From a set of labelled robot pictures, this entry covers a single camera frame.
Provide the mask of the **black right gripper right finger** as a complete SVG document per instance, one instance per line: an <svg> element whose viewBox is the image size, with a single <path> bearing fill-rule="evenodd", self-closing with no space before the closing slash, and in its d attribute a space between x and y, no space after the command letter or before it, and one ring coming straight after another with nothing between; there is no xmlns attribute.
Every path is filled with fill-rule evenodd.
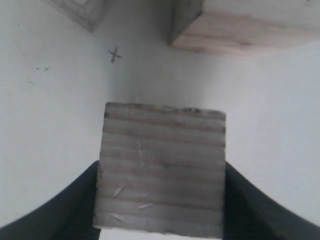
<svg viewBox="0 0 320 240"><path fill-rule="evenodd" d="M320 228L268 197L231 164L225 167L223 239L318 240Z"/></svg>

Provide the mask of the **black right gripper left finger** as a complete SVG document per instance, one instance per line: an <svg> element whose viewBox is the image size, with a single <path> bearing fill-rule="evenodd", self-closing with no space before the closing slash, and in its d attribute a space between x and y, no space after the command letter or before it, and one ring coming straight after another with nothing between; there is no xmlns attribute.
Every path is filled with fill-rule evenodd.
<svg viewBox="0 0 320 240"><path fill-rule="evenodd" d="M97 240L93 226L98 162L48 202L1 227L2 240Z"/></svg>

